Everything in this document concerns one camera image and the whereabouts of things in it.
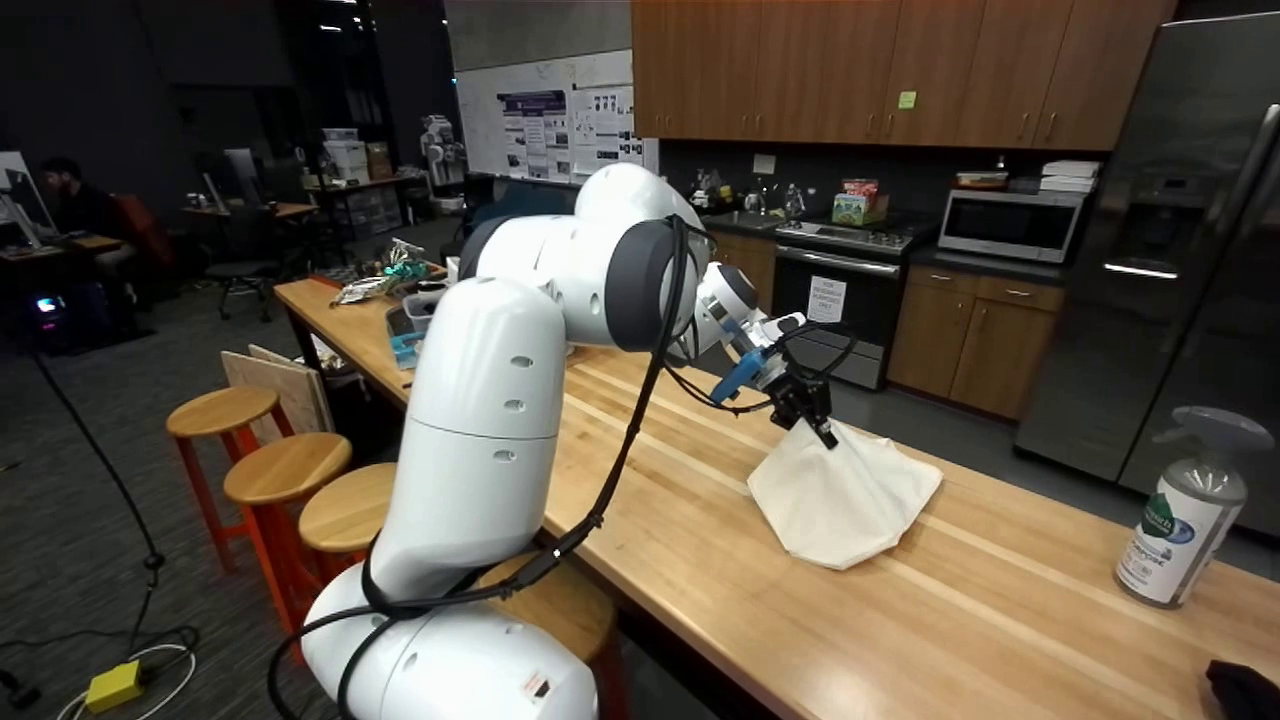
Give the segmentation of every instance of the bar stool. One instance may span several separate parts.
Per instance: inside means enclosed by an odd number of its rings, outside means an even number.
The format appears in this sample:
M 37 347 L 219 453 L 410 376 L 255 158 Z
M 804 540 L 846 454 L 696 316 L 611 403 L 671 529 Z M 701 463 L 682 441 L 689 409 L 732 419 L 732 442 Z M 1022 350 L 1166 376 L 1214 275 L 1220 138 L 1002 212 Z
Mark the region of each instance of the bar stool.
M 395 463 L 366 463 L 326 484 L 302 512 L 302 537 L 328 554 L 338 574 L 343 565 L 366 559 L 384 529 Z M 510 574 L 527 554 L 512 554 L 479 574 L 479 582 Z M 602 715 L 627 715 L 620 656 L 611 639 L 611 598 L 576 565 L 556 568 L 541 582 L 495 605 L 510 619 L 537 623 L 556 635 L 574 656 L 589 658 L 602 682 Z
M 366 463 L 338 474 L 309 499 L 296 529 L 303 542 L 321 553 L 328 579 L 366 559 L 378 529 L 384 529 L 394 484 L 395 463 Z
M 204 397 L 180 403 L 164 419 L 167 441 L 176 442 L 184 471 L 192 478 L 204 530 L 210 530 L 225 571 L 233 571 L 228 548 L 233 548 L 233 540 L 243 537 L 243 523 L 225 518 L 215 496 L 210 492 L 210 474 L 201 466 L 195 441 L 219 441 L 228 463 L 241 463 L 262 442 L 252 434 L 252 422 L 262 416 L 274 416 L 279 434 L 294 434 L 294 422 L 290 422 L 279 397 L 274 389 L 215 389 L 215 391 L 204 391 Z
M 351 442 L 338 433 L 296 433 L 250 453 L 228 471 L 228 499 L 241 504 L 252 554 L 264 571 L 277 619 L 296 632 L 321 592 L 321 554 L 302 542 L 296 512 L 351 461 Z

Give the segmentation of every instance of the door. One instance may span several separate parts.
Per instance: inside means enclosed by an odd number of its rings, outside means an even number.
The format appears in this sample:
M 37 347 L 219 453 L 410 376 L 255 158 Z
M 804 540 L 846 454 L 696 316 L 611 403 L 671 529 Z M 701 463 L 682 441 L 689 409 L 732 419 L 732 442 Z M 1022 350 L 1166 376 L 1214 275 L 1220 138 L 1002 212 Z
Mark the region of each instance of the door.
M 1055 316 L 1044 308 L 977 301 L 954 398 L 1010 419 L 1023 416 L 1053 324 Z
M 1204 308 L 1180 347 L 1166 391 L 1124 463 L 1120 484 L 1151 492 L 1166 463 L 1189 446 L 1151 442 L 1172 429 L 1172 409 L 1214 403 L 1261 419 L 1280 434 L 1280 103 L 1271 103 L 1271 156 L 1255 195 L 1230 243 Z M 1249 478 L 1240 523 L 1280 537 L 1280 463 L 1277 453 L 1237 454 Z
M 985 22 L 963 83 L 962 145 L 1029 145 L 1069 12 L 1073 2 L 1063 0 L 985 0 Z
M 893 145 L 954 145 L 977 51 L 982 2 L 904 0 L 888 63 Z
M 886 60 L 900 0 L 786 0 L 768 8 L 760 56 L 768 69 L 743 75 L 742 93 L 763 96 L 768 138 L 886 138 Z
M 893 338 L 888 379 L 954 397 L 957 358 L 971 316 L 977 275 L 916 262 Z
M 1134 88 L 1172 0 L 1073 0 L 1031 147 L 1116 147 Z
M 1237 185 L 1253 185 L 1243 162 L 1261 138 L 1263 103 L 1255 96 L 1280 88 L 1280 63 L 1261 60 L 1277 42 L 1280 21 L 1202 21 L 1161 32 L 1102 179 L 1073 301 L 1018 446 L 1120 478 L 1225 247 L 1220 228 L 1240 216 Z M 1148 257 L 1151 241 L 1178 247 L 1178 270 L 1124 266 L 1129 247 Z
M 732 0 L 635 0 L 635 132 L 685 138 L 756 138 L 768 69 L 756 51 L 763 12 Z

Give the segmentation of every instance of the stove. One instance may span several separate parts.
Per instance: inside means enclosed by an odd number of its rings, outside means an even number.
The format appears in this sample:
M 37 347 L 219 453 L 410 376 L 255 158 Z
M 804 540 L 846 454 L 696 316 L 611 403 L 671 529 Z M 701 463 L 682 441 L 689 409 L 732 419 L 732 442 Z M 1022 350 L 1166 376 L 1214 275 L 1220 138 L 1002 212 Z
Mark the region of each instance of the stove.
M 904 257 L 937 235 L 937 225 L 886 228 L 781 225 L 773 311 L 804 311 L 792 357 L 831 366 L 831 379 L 879 389 L 904 295 Z

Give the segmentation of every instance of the oven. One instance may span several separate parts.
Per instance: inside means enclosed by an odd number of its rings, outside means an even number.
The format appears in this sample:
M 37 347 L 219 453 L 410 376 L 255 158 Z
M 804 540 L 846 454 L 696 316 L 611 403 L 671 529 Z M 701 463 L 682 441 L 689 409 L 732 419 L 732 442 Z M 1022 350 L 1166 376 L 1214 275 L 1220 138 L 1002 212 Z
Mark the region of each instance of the oven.
M 879 389 L 904 291 L 900 252 L 849 252 L 840 243 L 776 241 L 773 311 L 804 311 L 810 329 L 787 338 L 804 366 Z

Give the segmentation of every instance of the bottle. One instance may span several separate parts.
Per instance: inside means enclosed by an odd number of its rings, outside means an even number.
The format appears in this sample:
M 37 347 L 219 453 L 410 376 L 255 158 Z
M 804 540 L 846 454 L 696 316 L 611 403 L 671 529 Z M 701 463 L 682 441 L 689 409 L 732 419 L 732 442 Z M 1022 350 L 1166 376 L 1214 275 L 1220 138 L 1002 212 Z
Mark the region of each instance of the bottle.
M 1271 433 L 1225 409 L 1172 409 L 1178 429 L 1158 442 L 1184 442 L 1189 454 L 1161 471 L 1161 484 L 1134 529 L 1116 579 L 1151 605 L 1184 605 L 1214 553 L 1237 523 L 1249 488 L 1237 453 L 1271 446 Z

